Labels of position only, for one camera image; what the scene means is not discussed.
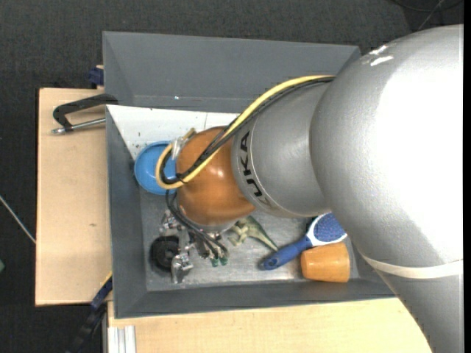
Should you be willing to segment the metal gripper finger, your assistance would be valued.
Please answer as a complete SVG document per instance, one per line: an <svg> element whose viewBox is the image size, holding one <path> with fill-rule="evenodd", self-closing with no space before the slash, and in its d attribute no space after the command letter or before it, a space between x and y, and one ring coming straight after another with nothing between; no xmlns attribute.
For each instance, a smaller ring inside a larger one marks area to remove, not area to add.
<svg viewBox="0 0 471 353"><path fill-rule="evenodd" d="M160 235L177 235L183 231L185 227L175 218L170 211L165 211L161 218L159 234Z"/></svg>
<svg viewBox="0 0 471 353"><path fill-rule="evenodd" d="M177 254L171 260L171 280L174 284L182 282L183 277L193 268L188 253Z"/></svg>

